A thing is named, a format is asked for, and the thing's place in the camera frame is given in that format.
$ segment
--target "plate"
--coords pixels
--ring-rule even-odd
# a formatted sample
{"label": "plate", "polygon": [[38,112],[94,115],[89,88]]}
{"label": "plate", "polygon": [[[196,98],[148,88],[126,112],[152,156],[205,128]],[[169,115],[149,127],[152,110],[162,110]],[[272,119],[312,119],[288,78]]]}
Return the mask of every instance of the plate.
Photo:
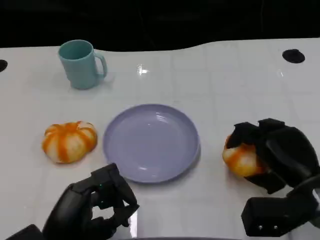
{"label": "plate", "polygon": [[181,111],[144,104],[113,119],[103,136],[103,151],[123,177],[159,183],[177,177],[197,160],[200,140],[195,125]]}

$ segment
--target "teal mug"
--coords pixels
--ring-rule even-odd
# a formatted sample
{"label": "teal mug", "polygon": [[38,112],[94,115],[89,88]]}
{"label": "teal mug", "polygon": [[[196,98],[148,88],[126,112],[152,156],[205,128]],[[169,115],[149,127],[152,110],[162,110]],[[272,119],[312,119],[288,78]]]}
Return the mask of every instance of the teal mug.
{"label": "teal mug", "polygon": [[[92,44],[85,40],[71,40],[62,44],[58,51],[66,77],[75,89],[90,89],[107,75],[107,63]],[[100,59],[103,72],[99,72],[95,57]]]}

